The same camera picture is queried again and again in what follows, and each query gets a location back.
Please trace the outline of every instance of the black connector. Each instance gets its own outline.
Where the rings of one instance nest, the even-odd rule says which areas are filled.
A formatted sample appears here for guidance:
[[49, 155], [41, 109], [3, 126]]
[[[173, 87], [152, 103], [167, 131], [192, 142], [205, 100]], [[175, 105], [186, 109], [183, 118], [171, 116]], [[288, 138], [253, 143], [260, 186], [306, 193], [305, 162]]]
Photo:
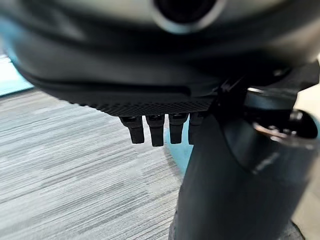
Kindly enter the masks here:
[[142, 116], [120, 117], [122, 124], [129, 129], [133, 144], [143, 144], [145, 142]]
[[188, 119], [188, 113], [169, 114], [170, 141], [172, 144], [180, 144], [182, 141], [182, 130]]
[[145, 116], [145, 119], [150, 128], [152, 146], [153, 147], [163, 146], [165, 115]]
[[199, 127], [202, 121], [204, 120], [206, 114], [207, 112], [205, 111], [190, 113], [189, 130], [188, 130], [188, 139], [189, 139], [190, 145], [194, 144], [195, 135], [197, 134]]

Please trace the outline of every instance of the metal ring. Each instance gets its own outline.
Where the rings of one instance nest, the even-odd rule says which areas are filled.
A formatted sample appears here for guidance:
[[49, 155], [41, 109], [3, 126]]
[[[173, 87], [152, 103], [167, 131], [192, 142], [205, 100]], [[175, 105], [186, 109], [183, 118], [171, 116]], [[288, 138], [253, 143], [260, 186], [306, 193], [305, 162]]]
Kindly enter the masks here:
[[201, 19], [190, 23], [177, 23], [167, 17], [157, 7], [155, 0], [151, 4], [151, 13], [155, 23], [163, 30], [172, 34], [190, 34], [198, 32], [209, 26], [220, 15], [226, 5], [227, 0], [216, 0], [211, 10]]

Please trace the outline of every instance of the floor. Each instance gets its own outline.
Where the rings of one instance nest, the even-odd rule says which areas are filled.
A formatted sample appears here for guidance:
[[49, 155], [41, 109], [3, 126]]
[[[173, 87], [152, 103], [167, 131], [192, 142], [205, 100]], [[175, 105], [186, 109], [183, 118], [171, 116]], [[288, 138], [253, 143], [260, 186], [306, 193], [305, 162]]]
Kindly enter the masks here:
[[182, 178], [145, 137], [35, 90], [0, 99], [0, 240], [167, 240]]

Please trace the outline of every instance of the gray carpet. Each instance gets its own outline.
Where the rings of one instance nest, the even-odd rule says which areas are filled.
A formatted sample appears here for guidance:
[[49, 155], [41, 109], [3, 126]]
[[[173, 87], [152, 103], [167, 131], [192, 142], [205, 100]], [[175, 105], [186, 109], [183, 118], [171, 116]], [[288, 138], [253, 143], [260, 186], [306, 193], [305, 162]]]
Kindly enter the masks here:
[[145, 138], [38, 91], [0, 99], [0, 240], [167, 240], [182, 179]]

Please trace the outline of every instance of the teal surface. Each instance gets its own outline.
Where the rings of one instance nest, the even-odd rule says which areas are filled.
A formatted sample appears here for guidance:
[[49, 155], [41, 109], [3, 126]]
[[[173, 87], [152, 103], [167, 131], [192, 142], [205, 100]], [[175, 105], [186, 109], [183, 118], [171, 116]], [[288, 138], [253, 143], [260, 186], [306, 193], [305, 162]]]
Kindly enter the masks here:
[[165, 141], [167, 142], [167, 147], [170, 150], [170, 153], [180, 169], [180, 171], [185, 174], [187, 170], [187, 166], [189, 163], [189, 159], [191, 156], [193, 145], [189, 145], [188, 142], [188, 129], [189, 129], [189, 119], [184, 123], [183, 131], [182, 131], [182, 143], [181, 144], [171, 144], [170, 143], [170, 133], [167, 131], [165, 133]]
[[32, 89], [11, 62], [0, 62], [0, 97]]

